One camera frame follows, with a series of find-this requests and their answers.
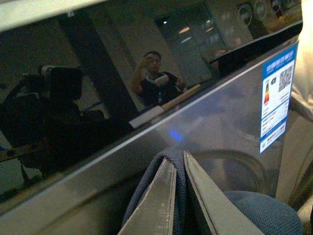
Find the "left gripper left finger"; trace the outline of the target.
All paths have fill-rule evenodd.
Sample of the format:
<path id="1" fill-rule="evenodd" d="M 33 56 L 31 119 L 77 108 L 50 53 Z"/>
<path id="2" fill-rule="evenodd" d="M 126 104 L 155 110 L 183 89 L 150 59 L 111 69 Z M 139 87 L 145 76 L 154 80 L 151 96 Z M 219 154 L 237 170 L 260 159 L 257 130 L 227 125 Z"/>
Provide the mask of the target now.
<path id="1" fill-rule="evenodd" d="M 163 159 L 156 176 L 120 235 L 171 235 L 173 233 L 177 170 Z"/>

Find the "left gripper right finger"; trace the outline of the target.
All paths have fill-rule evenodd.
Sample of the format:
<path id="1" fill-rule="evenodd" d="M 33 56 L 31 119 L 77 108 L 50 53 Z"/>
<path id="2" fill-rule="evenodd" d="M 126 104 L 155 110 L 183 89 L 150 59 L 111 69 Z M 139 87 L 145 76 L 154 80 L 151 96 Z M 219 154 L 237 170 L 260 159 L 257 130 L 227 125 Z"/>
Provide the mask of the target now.
<path id="1" fill-rule="evenodd" d="M 196 159 L 183 153 L 186 182 L 201 235 L 262 235 L 237 209 Z"/>

